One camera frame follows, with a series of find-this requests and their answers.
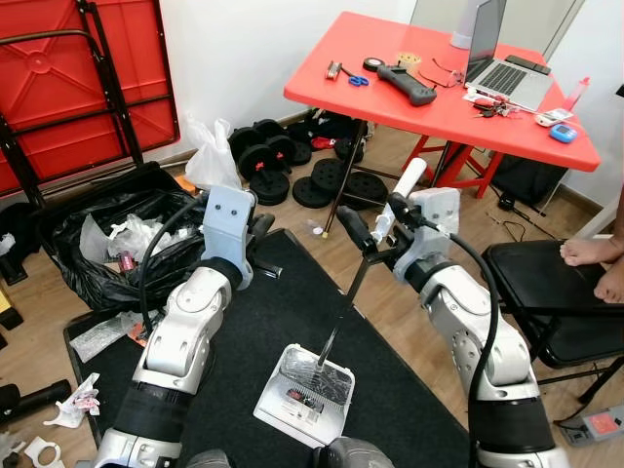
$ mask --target black floor mat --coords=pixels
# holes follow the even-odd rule
[[[308,461],[311,450],[254,418],[254,407],[288,344],[321,351],[344,297],[288,231],[268,236],[258,256],[284,272],[280,280],[256,274],[226,311],[213,341],[213,371],[190,408],[178,466],[207,449],[223,449],[237,468],[303,468]],[[413,309],[422,313],[415,294]],[[66,338],[99,320],[70,324]],[[355,309],[343,325],[330,354],[356,377],[343,434],[376,444],[397,468],[466,466],[468,437],[442,403]],[[141,349],[123,337],[82,364],[69,348],[79,380],[100,373],[101,416],[92,418],[97,441],[114,421]]]

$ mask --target human foot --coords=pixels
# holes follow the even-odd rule
[[[624,254],[624,242],[608,239],[570,239],[560,248],[565,263],[570,266],[613,262]]]
[[[607,304],[624,302],[624,256],[603,274],[594,289],[594,295]]]

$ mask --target blue scissors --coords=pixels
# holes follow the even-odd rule
[[[341,68],[342,68],[342,71],[344,71],[347,75],[349,75],[349,83],[352,84],[353,86],[368,86],[369,85],[368,78],[365,78],[364,76],[354,75],[346,68],[344,67],[341,67]]]

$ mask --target black weight plate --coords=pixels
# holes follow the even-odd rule
[[[227,141],[230,143],[234,161],[238,161],[247,148],[264,143],[264,136],[251,127],[243,127],[232,132]]]
[[[388,188],[383,181],[376,175],[369,173],[352,173],[347,178],[345,191],[375,202],[385,202],[388,198]]]
[[[317,189],[312,177],[302,177],[292,186],[292,197],[305,208],[322,208],[332,202],[332,197]]]
[[[288,178],[279,171],[261,171],[254,174],[250,181],[250,189],[257,195],[257,202],[266,207],[286,200],[290,188]]]
[[[308,164],[310,159],[312,159],[312,148],[310,145],[296,140],[294,140],[294,145],[296,146],[296,152],[292,158],[291,165],[303,166],[304,164]]]
[[[259,122],[255,122],[253,129],[263,134],[265,138],[276,137],[286,133],[286,130],[273,119],[262,119]]]
[[[322,159],[314,165],[312,170],[312,183],[314,186],[334,196],[340,189],[344,177],[344,164],[339,159]]]
[[[250,180],[258,171],[266,170],[274,161],[273,150],[266,144],[250,146],[238,160],[238,171],[246,180]]]
[[[343,138],[339,139],[335,145],[333,146],[333,150],[338,158],[342,161],[345,161],[349,156],[349,148],[351,147],[351,138]],[[360,143],[358,146],[358,151],[355,153],[354,163],[359,163],[364,159],[364,149],[363,145]]]
[[[294,154],[296,153],[296,145],[289,136],[272,136],[265,141],[265,144],[275,151],[275,156],[278,161],[284,161],[288,165],[292,163]]]

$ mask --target laptop keyboard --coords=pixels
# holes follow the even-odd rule
[[[499,63],[479,84],[502,95],[509,96],[514,92],[525,75],[527,75],[525,71]]]

